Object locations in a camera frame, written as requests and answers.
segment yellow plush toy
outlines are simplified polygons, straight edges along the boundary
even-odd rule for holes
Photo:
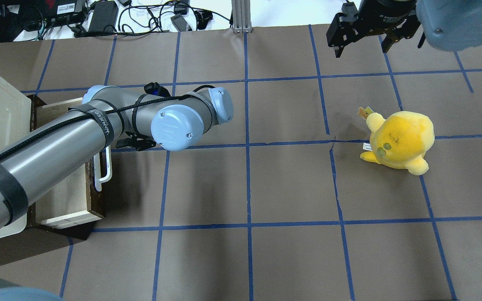
[[[362,153],[362,160],[407,169],[417,176],[427,172],[429,165],[423,156],[434,143],[433,123],[427,116],[401,111],[385,120],[369,107],[360,108],[358,114],[371,130],[372,151]]]

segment label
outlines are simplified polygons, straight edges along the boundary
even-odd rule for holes
[[[57,6],[57,15],[61,13],[73,12],[75,8],[75,3],[64,4]]]

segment power adapter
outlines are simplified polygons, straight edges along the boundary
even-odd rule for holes
[[[131,0],[118,0],[118,2],[122,4],[122,6],[128,6],[131,4]]]
[[[88,26],[89,32],[105,32],[105,36],[112,34],[115,29],[118,6],[114,1],[99,1],[94,3],[92,19]]]

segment black cable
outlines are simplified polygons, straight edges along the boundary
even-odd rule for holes
[[[193,92],[197,92],[197,91],[199,91],[199,90],[202,90],[203,88],[212,88],[212,89],[213,89],[213,88],[215,88],[215,86],[212,86],[212,85],[210,85],[210,84],[203,84],[202,86],[194,89]]]
[[[182,99],[186,99],[186,98],[189,98],[190,95],[184,95],[182,97],[163,97],[163,98],[158,98],[158,99],[152,99],[152,100],[149,100],[149,101],[145,101],[145,102],[141,102],[141,103],[138,103],[138,104],[133,104],[133,105],[128,105],[127,107],[123,107],[123,108],[119,108],[119,109],[113,109],[113,110],[109,110],[109,111],[106,111],[105,114],[113,114],[113,113],[120,113],[122,111],[126,111],[126,110],[130,110],[130,109],[133,109],[133,108],[137,108],[137,107],[142,107],[143,105],[151,105],[152,103],[158,103],[158,102],[163,102],[163,101],[169,101],[169,100],[182,100]],[[90,119],[92,118],[90,115],[82,115],[82,116],[77,116],[77,117],[74,117],[74,118],[71,118],[69,120],[65,120],[63,122],[59,122],[53,126],[50,126],[49,128],[46,128],[45,130],[39,132],[39,133],[36,133],[35,135],[25,139],[24,141],[18,143],[17,145],[14,145],[13,147],[7,149],[6,151],[0,153],[0,162],[6,158],[8,158],[9,156],[15,154],[17,151],[21,150],[22,148],[26,147],[27,145],[30,145],[31,143],[37,141],[38,139],[52,133],[52,132],[55,132],[56,130],[60,129],[60,128],[63,128],[67,125],[70,125],[70,124],[73,124],[73,123],[76,123],[76,122],[80,122],[80,121],[83,121],[83,120],[87,120],[87,119]]]
[[[151,21],[152,21],[152,20],[153,20],[154,23],[155,23],[154,29],[158,28],[157,23],[158,23],[159,21],[158,21],[157,18],[155,17],[154,13],[151,11],[150,8],[146,8],[146,11],[148,11],[148,14],[150,15],[150,20],[148,21],[148,28],[149,28],[150,30],[153,30],[153,29],[151,28]]]
[[[44,16],[42,15],[42,12],[36,7],[32,6],[40,15],[40,28],[42,28],[42,24],[44,24]]]
[[[37,141],[38,139],[52,133],[52,132],[55,132],[56,130],[58,130],[59,128],[62,128],[64,126],[67,126],[69,124],[72,124],[72,123],[75,123],[75,122],[79,122],[79,121],[82,121],[82,120],[86,120],[90,118],[89,115],[83,115],[83,116],[78,116],[78,117],[74,117],[74,118],[71,118],[69,120],[65,120],[63,122],[60,122],[54,126],[51,126],[49,128],[46,128],[45,130],[41,131],[40,133],[37,133],[27,139],[25,139],[24,141],[18,143],[17,145],[14,145],[13,147],[7,149],[6,151],[0,153],[0,162],[1,160],[4,160],[5,158],[7,158],[8,156],[14,154],[15,152],[19,151],[20,149],[26,147],[27,145]]]
[[[149,26],[142,25],[142,24],[139,23],[136,19],[134,19],[134,18],[131,16],[131,10],[128,11],[128,14],[130,15],[130,19],[131,19],[133,22],[137,23],[137,25],[139,25],[140,27],[149,28]]]
[[[226,21],[228,21],[228,22],[230,21],[229,18],[224,17],[223,15],[219,14],[218,12],[214,12],[214,11],[211,11],[211,10],[207,10],[206,8],[194,8],[194,9],[197,10],[197,11],[208,11],[208,12],[210,12],[210,13],[214,13],[215,15],[218,15],[219,17],[222,17],[224,20],[226,20]]]
[[[135,33],[134,30],[128,24],[122,24],[122,31],[124,31],[124,26],[128,26],[131,29],[131,33]]]
[[[50,29],[53,29],[54,27],[55,27],[55,23],[51,23],[51,25],[48,26],[48,28],[44,29],[44,32],[42,32],[42,34],[40,35],[39,40],[44,40],[44,36],[48,33]]]
[[[174,6],[174,5],[181,5],[181,6],[185,6],[186,8],[190,8],[193,11],[193,15],[195,16],[195,22],[198,23],[198,17],[197,17],[197,13],[195,12],[195,9],[192,6],[190,6],[189,4],[178,1],[178,0],[169,0],[165,3],[163,3],[161,5],[161,8],[159,9],[159,15],[161,15],[161,12],[163,11],[163,8],[165,8],[165,6]],[[163,30],[161,18],[159,18],[159,28],[161,30]]]

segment electrical cable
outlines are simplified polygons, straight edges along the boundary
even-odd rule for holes
[[[182,95],[181,97],[163,97],[163,98],[158,98],[158,99],[152,99],[152,100],[149,100],[149,101],[145,101],[145,102],[141,102],[141,103],[137,103],[137,104],[133,104],[133,105],[128,105],[127,107],[105,111],[105,114],[113,114],[113,113],[118,114],[122,111],[130,110],[130,109],[137,108],[137,107],[142,107],[143,105],[151,105],[153,103],[159,103],[159,102],[164,102],[164,101],[169,101],[169,100],[183,100],[183,99],[187,99],[189,97],[191,97],[191,96],[190,95]],[[65,120],[63,122],[57,123],[53,126],[50,126],[49,128],[46,128],[45,130],[43,130],[39,133],[36,133],[35,135],[25,139],[24,141],[18,143],[17,145],[14,145],[13,147],[7,149],[6,151],[0,153],[0,162],[4,159],[8,158],[9,156],[15,154],[17,151],[23,149],[24,147],[30,145],[31,143],[37,141],[38,139],[58,130],[60,128],[63,128],[67,125],[70,125],[70,124],[73,124],[73,123],[76,123],[76,122],[80,122],[80,121],[83,121],[83,120],[87,120],[87,119],[90,119],[90,118],[92,118],[90,115],[77,116],[77,117],[71,118],[69,120]]]
[[[135,31],[128,24],[122,24],[122,31],[124,31],[124,26],[128,26],[131,29],[131,33],[135,33]]]
[[[180,2],[179,0],[169,0],[163,4],[155,4],[155,5],[136,5],[136,6],[130,6],[130,7],[127,7],[127,8],[124,8],[121,12],[120,12],[120,17],[118,19],[118,23],[117,23],[117,28],[118,28],[118,31],[122,31],[122,24],[121,24],[121,17],[122,15],[124,15],[124,13],[126,11],[129,12],[129,14],[131,14],[131,11],[130,9],[146,9],[149,14],[151,15],[151,18],[149,19],[149,26],[148,28],[152,29],[151,28],[151,24],[152,24],[152,21],[156,24],[156,26],[153,28],[153,29],[159,29],[160,32],[164,32],[163,30],[163,24],[162,24],[162,21],[161,21],[161,17],[163,16],[164,13],[174,13],[172,11],[166,11],[166,12],[163,12],[164,8],[166,7],[172,7],[172,6],[176,6],[176,5],[181,5],[181,6],[185,6],[189,9],[191,9],[193,11],[193,15],[195,15],[195,20],[197,21],[197,12],[199,11],[206,11],[206,12],[210,12],[212,14],[215,14],[215,15],[218,15],[219,17],[222,17],[223,19],[227,20],[227,21],[230,21],[229,18],[227,17],[224,17],[223,15],[219,14],[218,12],[214,12],[214,11],[211,11],[211,10],[207,10],[205,8],[194,8],[193,6],[190,6],[189,4],[186,4],[184,2]],[[158,9],[159,8],[159,17],[156,18],[153,13],[151,12],[151,10],[153,9]]]
[[[210,84],[203,84],[202,86],[194,89],[193,92],[198,92],[198,91],[202,90],[203,88],[211,88],[211,89],[213,89],[213,88],[215,88],[215,86],[212,86],[212,85],[210,85]]]
[[[131,19],[133,22],[137,23],[140,27],[149,28],[149,25],[148,25],[148,26],[142,25],[141,23],[139,23],[139,21],[137,21],[136,19],[134,19],[134,18],[131,16],[131,10],[128,11],[128,14],[129,14],[129,16],[130,16],[130,19]]]

